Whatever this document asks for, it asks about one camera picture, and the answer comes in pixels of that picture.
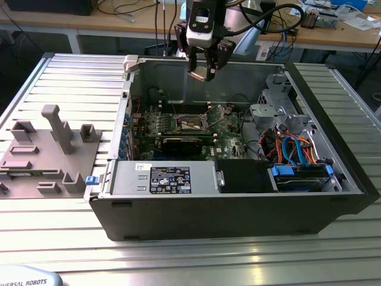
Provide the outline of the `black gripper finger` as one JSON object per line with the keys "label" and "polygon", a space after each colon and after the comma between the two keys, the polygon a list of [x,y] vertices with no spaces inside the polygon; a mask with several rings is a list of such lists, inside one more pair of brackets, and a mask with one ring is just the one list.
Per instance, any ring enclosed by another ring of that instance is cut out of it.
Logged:
{"label": "black gripper finger", "polygon": [[174,31],[176,34],[177,44],[180,52],[184,52],[186,57],[189,60],[188,63],[188,72],[192,72],[196,69],[196,52],[198,51],[197,47],[190,46],[187,42],[186,31],[187,31],[187,22],[180,22],[174,26]]}
{"label": "black gripper finger", "polygon": [[204,50],[207,61],[206,81],[214,79],[216,71],[221,70],[227,64],[235,48],[236,43],[234,41],[221,40]]}

